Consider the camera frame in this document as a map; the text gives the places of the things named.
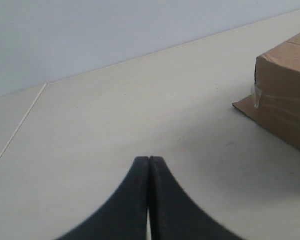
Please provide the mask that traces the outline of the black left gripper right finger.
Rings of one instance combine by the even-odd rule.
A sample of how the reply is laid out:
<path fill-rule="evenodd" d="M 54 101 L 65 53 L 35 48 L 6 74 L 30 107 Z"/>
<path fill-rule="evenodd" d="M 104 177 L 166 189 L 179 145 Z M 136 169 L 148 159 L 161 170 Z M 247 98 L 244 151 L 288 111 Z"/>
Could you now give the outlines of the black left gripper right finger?
<path fill-rule="evenodd" d="M 162 157 L 149 158 L 148 210 L 153 240 L 240 240 L 186 194 Z"/>

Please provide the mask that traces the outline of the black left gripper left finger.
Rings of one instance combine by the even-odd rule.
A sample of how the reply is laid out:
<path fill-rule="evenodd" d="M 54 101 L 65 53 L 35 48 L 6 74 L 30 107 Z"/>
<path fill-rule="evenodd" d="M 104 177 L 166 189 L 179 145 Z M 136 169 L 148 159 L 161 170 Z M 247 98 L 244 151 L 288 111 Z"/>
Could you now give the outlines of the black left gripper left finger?
<path fill-rule="evenodd" d="M 135 158 L 113 195 L 88 219 L 61 240 L 145 240 L 147 238 L 147 156 Z"/>

